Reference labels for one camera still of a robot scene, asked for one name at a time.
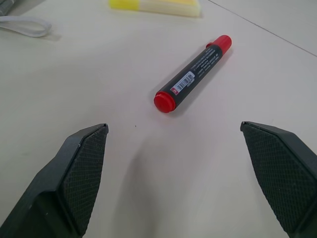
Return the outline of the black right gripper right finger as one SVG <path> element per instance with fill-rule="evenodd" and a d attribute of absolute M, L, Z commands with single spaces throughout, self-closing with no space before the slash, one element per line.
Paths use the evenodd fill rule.
<path fill-rule="evenodd" d="M 244 121 L 242 131 L 261 190 L 291 238 L 317 236 L 317 156 L 294 133 Z"/>

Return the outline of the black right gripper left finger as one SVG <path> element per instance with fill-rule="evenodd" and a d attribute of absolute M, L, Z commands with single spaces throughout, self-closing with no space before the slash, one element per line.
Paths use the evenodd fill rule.
<path fill-rule="evenodd" d="M 100 188 L 108 125 L 66 138 L 0 227 L 2 238 L 81 238 Z"/>

